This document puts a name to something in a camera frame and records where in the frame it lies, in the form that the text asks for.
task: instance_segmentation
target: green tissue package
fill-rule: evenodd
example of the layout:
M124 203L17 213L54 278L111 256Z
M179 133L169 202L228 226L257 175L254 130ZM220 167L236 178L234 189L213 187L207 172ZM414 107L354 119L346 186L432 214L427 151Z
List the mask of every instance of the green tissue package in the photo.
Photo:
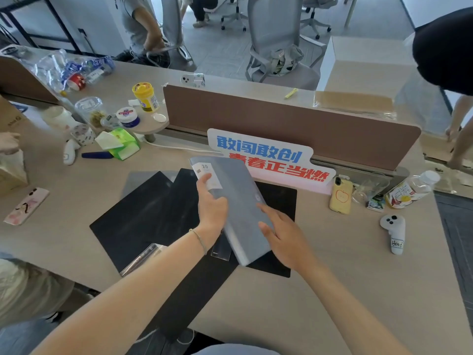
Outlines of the green tissue package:
M108 150L115 158L125 160L139 151L138 141L123 128L117 128L111 131L110 134L113 134L123 144L122 147Z

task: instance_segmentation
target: beverage bottle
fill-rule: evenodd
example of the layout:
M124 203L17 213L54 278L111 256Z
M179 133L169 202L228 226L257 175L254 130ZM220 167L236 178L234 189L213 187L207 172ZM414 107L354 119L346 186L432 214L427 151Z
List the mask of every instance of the beverage bottle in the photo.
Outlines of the beverage bottle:
M408 177L386 193L386 203L395 209L407 207L432 192L439 180L440 175L432 170L427 170L420 176Z

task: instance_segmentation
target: bracelet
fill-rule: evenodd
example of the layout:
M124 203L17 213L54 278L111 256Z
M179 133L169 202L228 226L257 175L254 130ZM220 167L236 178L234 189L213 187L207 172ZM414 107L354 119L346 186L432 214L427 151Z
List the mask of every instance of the bracelet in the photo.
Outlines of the bracelet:
M207 250L207 247L205 246L204 242L202 241L202 238L200 237L200 235L197 234L197 232L192 228L190 228L189 231L193 232L197 236L197 239L199 240L200 244L202 245L202 248L204 249L204 255L206 255L208 250Z

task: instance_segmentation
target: yellow phone case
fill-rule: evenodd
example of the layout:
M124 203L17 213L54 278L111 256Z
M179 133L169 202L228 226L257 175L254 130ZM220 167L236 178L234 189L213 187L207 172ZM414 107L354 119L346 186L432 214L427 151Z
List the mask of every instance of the yellow phone case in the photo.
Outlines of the yellow phone case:
M352 205L353 183L339 177L335 178L329 208L341 214L349 214Z

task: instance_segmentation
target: apple drawing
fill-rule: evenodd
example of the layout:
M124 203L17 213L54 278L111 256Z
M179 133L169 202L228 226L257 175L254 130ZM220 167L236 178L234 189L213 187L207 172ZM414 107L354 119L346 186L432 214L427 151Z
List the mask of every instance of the apple drawing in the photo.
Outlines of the apple drawing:
M348 201L348 194L345 193L343 190L339 189L337 193L335 193L335 198L337 198L340 202L346 203Z

